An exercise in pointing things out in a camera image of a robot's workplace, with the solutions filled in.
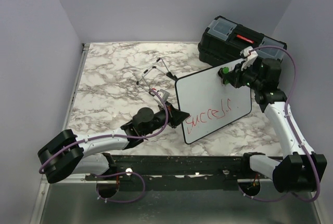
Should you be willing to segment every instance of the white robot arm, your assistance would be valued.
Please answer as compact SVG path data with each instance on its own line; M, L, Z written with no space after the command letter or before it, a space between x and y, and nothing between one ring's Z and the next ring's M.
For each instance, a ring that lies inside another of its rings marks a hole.
M160 111L155 114L150 108L141 108L128 123L101 134L75 135L70 129L63 130L39 150L40 173L46 175L49 183L59 182L71 174L101 175L110 166L108 154L101 153L133 148L161 133L167 125L176 128L189 117L188 113L164 102L169 95L167 91L151 90L150 93L161 101ZM157 133L147 136L157 129L160 129Z
M218 75L225 85L230 84L235 88L248 86L254 90L255 101L279 138L284 159L276 161L262 153L246 153L242 168L270 178L279 192L315 191L320 186L327 161L324 155L316 154L303 137L292 116L290 98L278 88L280 60L257 58L255 50L261 48L280 49L292 59L289 52L281 47L247 47L241 52L245 58L243 62L232 71L221 68Z

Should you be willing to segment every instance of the green marker cap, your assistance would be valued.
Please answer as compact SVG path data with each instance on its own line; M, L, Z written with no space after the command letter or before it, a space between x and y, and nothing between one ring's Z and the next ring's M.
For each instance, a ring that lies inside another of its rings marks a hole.
M223 74L227 74L229 72L229 67L222 68Z

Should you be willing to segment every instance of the black toolbox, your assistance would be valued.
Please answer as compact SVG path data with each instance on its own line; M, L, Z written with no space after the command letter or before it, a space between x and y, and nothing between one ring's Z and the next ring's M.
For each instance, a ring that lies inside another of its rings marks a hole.
M199 59L212 66L218 66L240 58L244 48L252 46L279 46L287 49L287 44L265 36L241 24L234 23L222 16L216 17L206 28L198 44ZM284 52L265 48L257 50L258 57L282 61Z

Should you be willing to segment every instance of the white enclosure wall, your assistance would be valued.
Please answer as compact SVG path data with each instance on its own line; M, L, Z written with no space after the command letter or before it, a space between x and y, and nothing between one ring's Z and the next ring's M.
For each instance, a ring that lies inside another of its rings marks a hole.
M65 118L82 45L59 0L0 0L0 223L29 223L37 151Z
M291 0L60 0L82 42L198 41L218 15L271 35Z
M291 101L295 119L307 141L328 160L322 198L333 220L333 8L332 0L292 0L274 37L288 43L299 70ZM293 78L290 62L284 61L281 87Z

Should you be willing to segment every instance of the whiteboard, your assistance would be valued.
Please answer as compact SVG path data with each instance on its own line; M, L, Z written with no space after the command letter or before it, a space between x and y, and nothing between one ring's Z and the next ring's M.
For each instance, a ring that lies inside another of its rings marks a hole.
M217 74L220 68L231 70L240 61L208 68L176 81L179 109L190 114L182 122L185 143L191 144L251 112L250 88L223 85Z

